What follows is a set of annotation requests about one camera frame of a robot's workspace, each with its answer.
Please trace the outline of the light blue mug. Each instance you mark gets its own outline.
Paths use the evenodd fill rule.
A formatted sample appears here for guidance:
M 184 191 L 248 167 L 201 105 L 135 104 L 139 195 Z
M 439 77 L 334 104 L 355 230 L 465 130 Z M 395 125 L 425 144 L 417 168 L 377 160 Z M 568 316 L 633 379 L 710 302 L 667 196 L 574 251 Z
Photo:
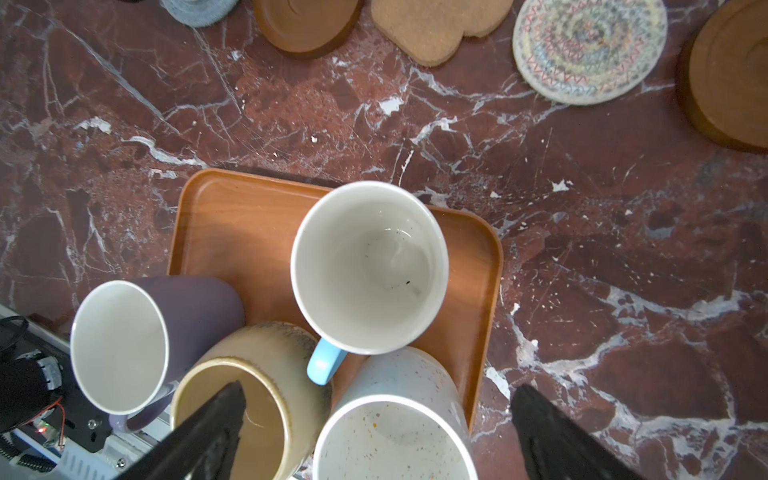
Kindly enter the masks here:
M 295 300 L 320 337 L 309 379 L 326 385 L 347 354 L 386 354 L 416 340 L 443 305 L 449 273 L 442 229 L 411 193 L 359 181 L 323 196 L 290 260 Z

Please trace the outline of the aluminium front rail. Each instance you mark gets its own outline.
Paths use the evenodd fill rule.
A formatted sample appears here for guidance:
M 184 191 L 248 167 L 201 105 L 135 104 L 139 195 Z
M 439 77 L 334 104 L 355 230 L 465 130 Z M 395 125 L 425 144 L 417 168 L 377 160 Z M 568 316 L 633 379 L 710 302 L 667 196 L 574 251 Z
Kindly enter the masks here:
M 1 432 L 1 476 L 4 479 L 115 479 L 159 444 L 171 430 L 170 413 L 163 410 L 147 426 L 121 433 L 106 412 L 94 406 L 75 379 L 66 340 L 8 307 L 1 309 L 1 355 L 13 357 L 35 350 L 62 358 L 73 373 L 63 401 L 47 420 L 57 430 L 62 420 L 64 447 L 39 436 L 31 426 Z

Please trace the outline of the right wired circuit board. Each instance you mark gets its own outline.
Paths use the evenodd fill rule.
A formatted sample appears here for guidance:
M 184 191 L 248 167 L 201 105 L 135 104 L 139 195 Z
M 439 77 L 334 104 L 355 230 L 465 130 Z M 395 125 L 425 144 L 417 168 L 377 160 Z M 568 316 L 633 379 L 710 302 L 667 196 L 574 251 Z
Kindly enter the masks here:
M 44 355 L 35 350 L 13 357 L 1 355 L 1 432 L 10 433 L 31 426 L 39 436 L 55 441 L 58 450 L 64 447 L 66 420 L 57 430 L 47 418 L 60 408 L 66 415 L 63 401 L 71 387 L 73 373 L 62 358 Z

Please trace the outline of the orange plastic tray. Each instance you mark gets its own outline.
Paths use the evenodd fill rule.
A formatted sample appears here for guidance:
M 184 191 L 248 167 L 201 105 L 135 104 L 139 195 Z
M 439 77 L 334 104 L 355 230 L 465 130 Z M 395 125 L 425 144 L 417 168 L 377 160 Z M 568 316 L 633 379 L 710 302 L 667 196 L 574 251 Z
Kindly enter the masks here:
M 221 169 L 197 172 L 179 199 L 168 272 L 220 278 L 240 296 L 249 325 L 310 326 L 294 299 L 289 263 L 299 225 L 327 188 Z M 445 302 L 414 347 L 437 359 L 476 417 L 503 269 L 501 243 L 479 216 L 434 206 L 447 241 Z

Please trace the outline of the large round wooden coaster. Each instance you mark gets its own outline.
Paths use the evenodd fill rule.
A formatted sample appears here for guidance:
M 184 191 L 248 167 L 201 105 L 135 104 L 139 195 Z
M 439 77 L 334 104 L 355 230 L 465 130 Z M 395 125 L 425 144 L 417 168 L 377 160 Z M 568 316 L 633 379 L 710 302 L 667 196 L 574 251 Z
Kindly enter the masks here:
M 690 123 L 736 150 L 767 152 L 767 3 L 725 2 L 685 44 L 677 91 Z

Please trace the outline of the purple mug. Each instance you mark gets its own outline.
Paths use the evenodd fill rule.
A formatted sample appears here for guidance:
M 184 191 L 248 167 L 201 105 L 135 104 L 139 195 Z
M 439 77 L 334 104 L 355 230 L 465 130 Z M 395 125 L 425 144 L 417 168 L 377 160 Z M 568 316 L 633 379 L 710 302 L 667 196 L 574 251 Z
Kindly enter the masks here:
M 70 357 L 78 386 L 112 429 L 135 432 L 170 404 L 186 373 L 245 324 L 228 283 L 204 276 L 112 280 L 76 312 Z

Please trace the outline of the grey round coaster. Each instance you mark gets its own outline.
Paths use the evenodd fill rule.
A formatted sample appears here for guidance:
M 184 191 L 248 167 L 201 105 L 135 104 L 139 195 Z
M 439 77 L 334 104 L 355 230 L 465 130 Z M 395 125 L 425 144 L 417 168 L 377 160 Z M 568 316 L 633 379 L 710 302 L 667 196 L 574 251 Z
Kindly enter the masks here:
M 224 19 L 238 0 L 161 0 L 160 5 L 183 25 L 206 27 Z

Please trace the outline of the woven round coaster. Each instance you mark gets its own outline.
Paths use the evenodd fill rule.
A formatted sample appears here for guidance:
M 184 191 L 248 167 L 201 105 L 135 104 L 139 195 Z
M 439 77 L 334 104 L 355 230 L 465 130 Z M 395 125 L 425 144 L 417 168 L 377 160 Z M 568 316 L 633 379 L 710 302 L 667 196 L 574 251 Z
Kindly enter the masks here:
M 512 52 L 523 79 L 540 95 L 595 105 L 644 81 L 667 34 L 660 0 L 528 0 L 517 14 Z

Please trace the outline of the beige glazed mug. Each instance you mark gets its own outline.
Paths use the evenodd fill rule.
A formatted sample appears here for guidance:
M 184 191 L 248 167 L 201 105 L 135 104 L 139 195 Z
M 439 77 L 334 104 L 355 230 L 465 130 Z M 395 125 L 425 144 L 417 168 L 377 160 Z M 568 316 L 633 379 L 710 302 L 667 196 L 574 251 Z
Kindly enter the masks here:
M 174 429 L 225 385 L 238 381 L 246 408 L 233 479 L 289 479 L 312 454 L 332 404 L 332 386 L 306 374 L 317 344 L 304 329 L 267 322 L 243 327 L 209 349 L 181 380 Z

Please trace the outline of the white speckled mug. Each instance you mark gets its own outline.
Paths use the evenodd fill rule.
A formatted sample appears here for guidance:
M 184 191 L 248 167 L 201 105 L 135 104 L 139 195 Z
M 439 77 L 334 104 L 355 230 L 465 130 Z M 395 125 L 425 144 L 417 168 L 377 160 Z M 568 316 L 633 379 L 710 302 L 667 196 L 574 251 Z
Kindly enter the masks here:
M 323 427 L 315 479 L 475 479 L 457 388 L 428 353 L 405 347 L 363 362 Z

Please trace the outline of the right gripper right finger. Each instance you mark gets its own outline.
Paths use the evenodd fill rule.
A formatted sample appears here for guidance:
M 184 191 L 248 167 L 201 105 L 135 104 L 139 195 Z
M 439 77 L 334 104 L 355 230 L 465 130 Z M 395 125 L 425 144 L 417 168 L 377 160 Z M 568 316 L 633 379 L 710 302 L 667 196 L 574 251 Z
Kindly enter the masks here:
M 510 411 L 529 478 L 641 479 L 533 386 L 516 389 Z

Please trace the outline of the cork flower coaster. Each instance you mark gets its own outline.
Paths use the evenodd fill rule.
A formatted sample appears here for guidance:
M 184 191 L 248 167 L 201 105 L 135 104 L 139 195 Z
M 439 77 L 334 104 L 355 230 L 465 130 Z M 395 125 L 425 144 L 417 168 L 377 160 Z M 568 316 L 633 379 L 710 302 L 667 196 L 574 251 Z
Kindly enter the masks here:
M 374 0 L 375 26 L 416 63 L 445 63 L 466 37 L 481 38 L 509 14 L 512 0 Z

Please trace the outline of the small round wooden coaster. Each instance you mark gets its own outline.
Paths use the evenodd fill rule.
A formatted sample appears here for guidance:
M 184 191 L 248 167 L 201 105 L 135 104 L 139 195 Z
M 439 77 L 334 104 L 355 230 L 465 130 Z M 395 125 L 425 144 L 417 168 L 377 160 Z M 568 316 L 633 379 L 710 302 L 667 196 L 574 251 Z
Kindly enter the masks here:
M 346 41 L 360 16 L 358 0 L 260 0 L 253 2 L 257 27 L 278 50 L 317 58 Z

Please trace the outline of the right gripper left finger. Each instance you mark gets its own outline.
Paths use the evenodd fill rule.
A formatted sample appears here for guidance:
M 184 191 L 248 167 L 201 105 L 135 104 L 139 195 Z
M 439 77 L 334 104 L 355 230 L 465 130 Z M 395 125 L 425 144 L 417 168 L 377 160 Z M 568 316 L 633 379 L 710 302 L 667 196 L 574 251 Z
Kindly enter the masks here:
M 245 409 L 241 383 L 227 384 L 119 478 L 228 479 Z

